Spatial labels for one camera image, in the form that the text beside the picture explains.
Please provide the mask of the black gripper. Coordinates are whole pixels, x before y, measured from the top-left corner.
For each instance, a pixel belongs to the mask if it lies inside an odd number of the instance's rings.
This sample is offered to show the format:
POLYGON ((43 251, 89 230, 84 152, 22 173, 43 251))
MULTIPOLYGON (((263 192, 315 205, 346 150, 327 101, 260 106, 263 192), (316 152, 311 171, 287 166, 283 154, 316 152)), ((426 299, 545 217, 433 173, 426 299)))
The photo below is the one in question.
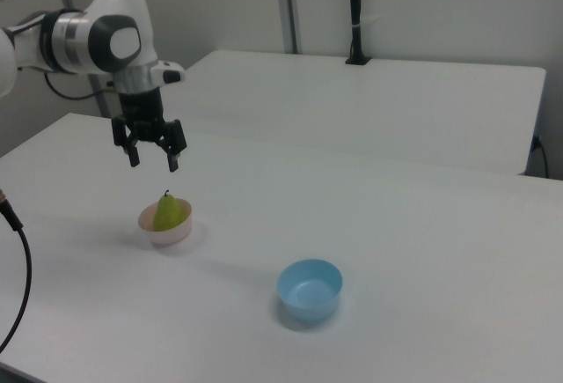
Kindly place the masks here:
POLYGON ((159 88, 136 94, 119 93, 121 114, 111 120, 113 143, 128 155, 129 164, 140 164, 137 141, 153 142, 167 155, 169 171, 179 168, 178 159, 186 148, 180 120, 166 122, 159 88))

